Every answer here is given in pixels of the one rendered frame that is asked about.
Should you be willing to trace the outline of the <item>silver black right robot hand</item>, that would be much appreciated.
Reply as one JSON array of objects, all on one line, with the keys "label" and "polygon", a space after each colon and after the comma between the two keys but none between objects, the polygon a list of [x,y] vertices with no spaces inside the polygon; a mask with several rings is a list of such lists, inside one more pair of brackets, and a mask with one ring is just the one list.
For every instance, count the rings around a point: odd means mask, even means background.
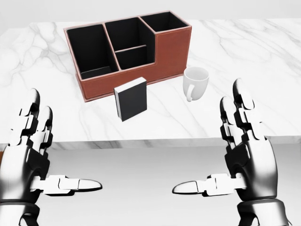
[{"label": "silver black right robot hand", "polygon": [[237,192],[242,201],[276,198],[277,164],[270,141],[261,131],[255,103],[241,78],[233,83],[233,99],[220,101],[221,135],[228,145],[227,173],[206,180],[188,181],[172,189],[174,194],[218,196]]}]

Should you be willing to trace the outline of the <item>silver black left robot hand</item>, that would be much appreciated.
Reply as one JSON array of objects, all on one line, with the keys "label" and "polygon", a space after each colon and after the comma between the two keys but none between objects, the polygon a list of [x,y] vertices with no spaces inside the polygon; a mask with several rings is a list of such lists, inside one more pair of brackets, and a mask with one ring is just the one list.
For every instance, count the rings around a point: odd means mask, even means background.
[{"label": "silver black left robot hand", "polygon": [[101,183],[48,175],[47,149],[52,144],[53,112],[49,106],[40,111],[40,94],[31,89],[12,127],[9,144],[0,162],[0,203],[35,203],[40,194],[72,196],[75,192],[102,189]]}]

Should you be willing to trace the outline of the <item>black book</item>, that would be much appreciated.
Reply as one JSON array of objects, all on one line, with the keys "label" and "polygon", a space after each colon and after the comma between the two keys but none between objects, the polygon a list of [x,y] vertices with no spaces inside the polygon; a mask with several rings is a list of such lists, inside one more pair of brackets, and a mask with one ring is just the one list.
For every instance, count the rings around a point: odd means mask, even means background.
[{"label": "black book", "polygon": [[126,121],[147,110],[147,81],[140,77],[114,88],[118,117]]}]

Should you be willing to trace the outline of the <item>red-brown desk caddy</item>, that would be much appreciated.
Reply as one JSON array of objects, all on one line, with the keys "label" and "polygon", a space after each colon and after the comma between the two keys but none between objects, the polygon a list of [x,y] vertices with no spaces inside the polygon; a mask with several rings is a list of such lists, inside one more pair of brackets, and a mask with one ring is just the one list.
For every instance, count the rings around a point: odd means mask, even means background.
[{"label": "red-brown desk caddy", "polygon": [[152,84],[181,76],[191,31],[172,11],[65,28],[85,102],[139,77]]}]

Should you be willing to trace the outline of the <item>white mug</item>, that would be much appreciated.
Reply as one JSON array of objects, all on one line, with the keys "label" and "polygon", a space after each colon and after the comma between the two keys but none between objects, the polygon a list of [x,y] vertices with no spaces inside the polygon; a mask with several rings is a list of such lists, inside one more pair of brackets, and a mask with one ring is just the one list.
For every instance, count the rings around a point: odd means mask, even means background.
[{"label": "white mug", "polygon": [[201,67],[187,67],[183,74],[183,91],[188,102],[200,99],[207,88],[209,72]]}]

